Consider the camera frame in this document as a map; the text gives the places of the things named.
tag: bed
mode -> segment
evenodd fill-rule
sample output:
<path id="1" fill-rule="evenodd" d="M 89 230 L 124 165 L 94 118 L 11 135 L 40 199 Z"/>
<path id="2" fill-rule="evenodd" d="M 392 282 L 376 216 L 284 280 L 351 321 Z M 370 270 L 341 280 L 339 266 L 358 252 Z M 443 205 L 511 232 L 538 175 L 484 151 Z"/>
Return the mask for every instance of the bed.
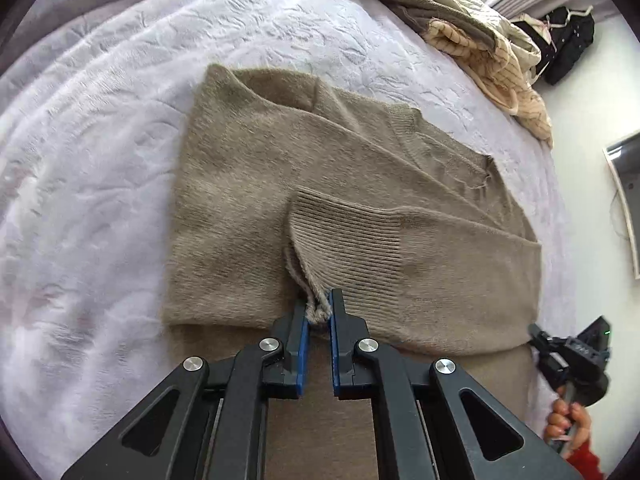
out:
<path id="1" fill-rule="evenodd" d="M 543 247 L 539 323 L 574 330 L 549 148 L 377 0 L 37 0 L 0 56 L 0 416 L 60 475 L 175 366 L 159 320 L 170 190 L 206 66 L 408 102 L 495 157 Z M 542 427 L 550 392 L 530 388 Z"/>

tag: human hand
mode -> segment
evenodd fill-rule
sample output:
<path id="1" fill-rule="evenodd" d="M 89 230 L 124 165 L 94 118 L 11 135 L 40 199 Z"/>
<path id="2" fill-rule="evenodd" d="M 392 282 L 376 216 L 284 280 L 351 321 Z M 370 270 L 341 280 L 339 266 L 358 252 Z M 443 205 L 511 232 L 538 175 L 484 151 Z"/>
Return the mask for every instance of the human hand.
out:
<path id="1" fill-rule="evenodd" d="M 558 390 L 558 394 L 564 394 L 564 388 Z M 584 406 L 577 402 L 567 405 L 562 399 L 556 399 L 552 405 L 552 413 L 546 418 L 547 426 L 545 428 L 545 442 L 551 440 L 570 441 L 570 444 L 564 447 L 562 458 L 569 458 L 571 454 L 584 444 L 591 436 L 591 417 Z M 575 422 L 577 430 L 573 437 L 565 435 L 564 432 Z"/>

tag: metal bolt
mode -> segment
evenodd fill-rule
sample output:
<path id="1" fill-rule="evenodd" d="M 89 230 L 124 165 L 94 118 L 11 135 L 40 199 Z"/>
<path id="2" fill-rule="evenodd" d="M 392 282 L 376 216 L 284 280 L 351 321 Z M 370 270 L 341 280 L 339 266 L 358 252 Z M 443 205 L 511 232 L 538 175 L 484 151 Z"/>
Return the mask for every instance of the metal bolt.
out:
<path id="1" fill-rule="evenodd" d="M 199 357 L 187 357 L 182 363 L 182 366 L 184 366 L 185 370 L 194 372 L 196 370 L 200 370 L 203 364 L 202 359 Z"/>
<path id="2" fill-rule="evenodd" d="M 275 350 L 278 346 L 280 346 L 280 342 L 273 337 L 267 337 L 260 341 L 260 348 L 265 352 L 271 352 Z"/>
<path id="3" fill-rule="evenodd" d="M 441 374 L 452 374 L 456 370 L 456 364 L 450 359 L 439 359 L 436 361 L 436 370 Z"/>
<path id="4" fill-rule="evenodd" d="M 378 349 L 378 342 L 375 339 L 362 339 L 358 343 L 358 348 L 363 352 L 375 352 Z"/>

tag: jacket sleeve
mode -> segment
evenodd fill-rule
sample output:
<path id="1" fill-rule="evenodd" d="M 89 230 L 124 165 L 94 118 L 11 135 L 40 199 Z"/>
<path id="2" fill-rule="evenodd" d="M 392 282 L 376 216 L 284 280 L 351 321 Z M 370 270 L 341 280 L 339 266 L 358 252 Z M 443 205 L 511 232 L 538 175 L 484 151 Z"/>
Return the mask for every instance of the jacket sleeve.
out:
<path id="1" fill-rule="evenodd" d="M 574 466 L 584 480 L 604 480 L 604 475 L 600 471 L 600 459 L 589 449 L 590 441 L 582 444 L 567 459 L 567 462 Z"/>

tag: knit sweater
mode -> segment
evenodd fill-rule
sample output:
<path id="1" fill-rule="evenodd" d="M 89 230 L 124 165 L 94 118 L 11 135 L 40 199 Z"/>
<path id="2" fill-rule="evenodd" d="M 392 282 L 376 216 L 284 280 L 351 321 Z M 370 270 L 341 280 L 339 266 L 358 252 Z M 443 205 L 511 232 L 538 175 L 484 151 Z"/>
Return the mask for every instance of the knit sweater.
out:
<path id="1" fill-rule="evenodd" d="M 418 110 L 213 65 L 174 198 L 163 315 L 179 325 L 176 362 L 255 343 L 300 290 L 321 325 L 335 286 L 373 336 L 454 357 L 524 416 L 540 246 L 493 161 Z M 326 342 L 309 359 L 305 397 L 270 403 L 266 477 L 375 478 L 368 403 L 332 397 Z"/>

